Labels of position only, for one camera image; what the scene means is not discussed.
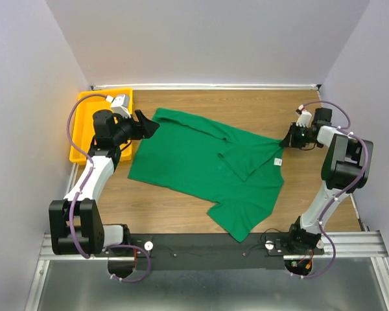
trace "white cable connector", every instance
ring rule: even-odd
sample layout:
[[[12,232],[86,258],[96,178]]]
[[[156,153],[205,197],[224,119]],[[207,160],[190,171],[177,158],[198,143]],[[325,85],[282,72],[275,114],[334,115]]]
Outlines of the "white cable connector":
[[[110,95],[107,95],[105,100],[111,104],[112,101],[114,100],[114,98],[112,96],[110,96]]]

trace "gray wall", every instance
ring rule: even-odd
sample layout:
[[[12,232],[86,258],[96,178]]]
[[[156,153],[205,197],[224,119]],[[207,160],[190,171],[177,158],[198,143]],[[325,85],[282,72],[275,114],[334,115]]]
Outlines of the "gray wall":
[[[370,178],[355,193],[360,215],[389,251],[389,0],[373,0],[322,88],[350,114],[352,130],[375,144]]]
[[[45,1],[0,1],[0,311],[24,310],[86,81]]]
[[[368,0],[47,0],[91,84],[322,83]]]

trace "green cloth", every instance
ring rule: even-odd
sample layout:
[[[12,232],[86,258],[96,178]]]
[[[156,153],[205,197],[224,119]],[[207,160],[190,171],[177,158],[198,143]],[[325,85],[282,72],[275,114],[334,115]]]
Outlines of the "green cloth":
[[[162,108],[153,121],[160,127],[141,141],[130,179],[216,202],[207,214],[239,242],[271,214],[283,185],[280,140]]]

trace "yellow plastic bin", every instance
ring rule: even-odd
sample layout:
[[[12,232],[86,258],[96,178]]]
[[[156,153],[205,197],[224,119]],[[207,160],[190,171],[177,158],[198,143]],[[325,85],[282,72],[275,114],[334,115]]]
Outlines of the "yellow plastic bin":
[[[116,97],[119,94],[126,94],[130,97],[130,105],[128,106],[128,111],[132,113],[132,89],[105,89],[100,91],[87,91],[81,92],[78,95],[78,100],[82,97],[89,94],[104,94],[111,95],[112,97]],[[93,119],[92,115],[101,109],[109,109],[110,103],[104,100],[102,97],[90,97],[81,102],[77,108],[75,113],[75,121],[73,124],[73,134],[72,140],[73,142],[79,146],[83,151],[88,152],[89,146],[91,144],[91,140],[95,135],[95,131],[93,130]],[[120,161],[131,160],[132,157],[132,145],[129,146],[126,150],[121,153]],[[72,163],[78,163],[79,165],[86,164],[86,158],[83,154],[79,153],[71,146],[71,151],[69,153],[69,160]]]

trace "gray floor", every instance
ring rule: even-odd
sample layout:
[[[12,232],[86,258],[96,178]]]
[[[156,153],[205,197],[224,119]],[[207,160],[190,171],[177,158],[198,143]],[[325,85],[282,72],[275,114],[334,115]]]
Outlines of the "gray floor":
[[[326,259],[314,263],[323,268]],[[386,310],[370,259],[338,259],[323,276],[285,271],[153,271],[140,283],[109,279],[104,261],[54,261],[40,308],[70,310]]]

